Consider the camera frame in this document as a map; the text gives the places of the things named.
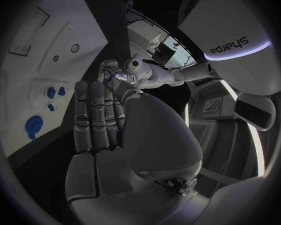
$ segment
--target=blue knob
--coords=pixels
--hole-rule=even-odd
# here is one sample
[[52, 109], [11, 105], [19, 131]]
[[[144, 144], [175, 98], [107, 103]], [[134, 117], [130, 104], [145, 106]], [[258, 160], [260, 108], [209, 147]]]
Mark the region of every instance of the blue knob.
[[54, 107], [53, 107], [52, 104], [49, 104], [49, 105], [48, 105], [48, 109], [49, 109], [51, 112], [54, 112]]
[[61, 87], [61, 88], [59, 89], [58, 95], [64, 96], [65, 94], [66, 94], [65, 88], [64, 88], [64, 87]]
[[55, 96], [55, 93], [56, 93], [56, 91], [55, 91], [54, 87], [50, 87], [48, 89], [47, 96], [49, 97], [49, 99], [53, 99]]
[[41, 130], [43, 123], [43, 119], [40, 116], [33, 116], [26, 122], [25, 129], [32, 141], [36, 139], [35, 134]]

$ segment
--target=led light strip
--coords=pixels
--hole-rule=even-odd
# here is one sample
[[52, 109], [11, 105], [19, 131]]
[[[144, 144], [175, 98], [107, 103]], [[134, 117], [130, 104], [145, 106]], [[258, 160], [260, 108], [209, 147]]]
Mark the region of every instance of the led light strip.
[[257, 52], [267, 48], [270, 45], [271, 45], [271, 43], [269, 41], [267, 41], [264, 45], [262, 45], [262, 46], [260, 46], [258, 48], [255, 48], [255, 49], [253, 49], [251, 51], [247, 51], [247, 52], [244, 52], [244, 53], [241, 53], [241, 54], [238, 54], [238, 55], [234, 55], [234, 56], [212, 58], [212, 57], [207, 56], [205, 53], [204, 53], [204, 56], [209, 61], [223, 61], [223, 60], [229, 60], [229, 59], [236, 59], [236, 58], [240, 58], [240, 57], [243, 57], [243, 56], [247, 56], [247, 55], [250, 55], [250, 54], [257, 53]]
[[185, 106], [185, 123], [186, 126], [189, 127], [189, 103]]
[[[220, 82], [224, 85], [224, 87], [228, 90], [230, 95], [236, 101], [238, 95], [235, 93], [235, 91], [224, 80], [221, 80]], [[256, 156], [257, 156], [257, 165], [258, 165], [258, 177], [260, 177], [265, 174], [264, 151], [263, 151], [262, 143], [261, 143], [260, 137], [258, 135], [257, 129], [255, 127], [253, 127], [251, 124], [249, 124], [249, 123], [247, 123], [247, 124], [248, 124], [249, 130], [251, 132], [254, 146], [255, 146], [255, 151], [256, 151]]]

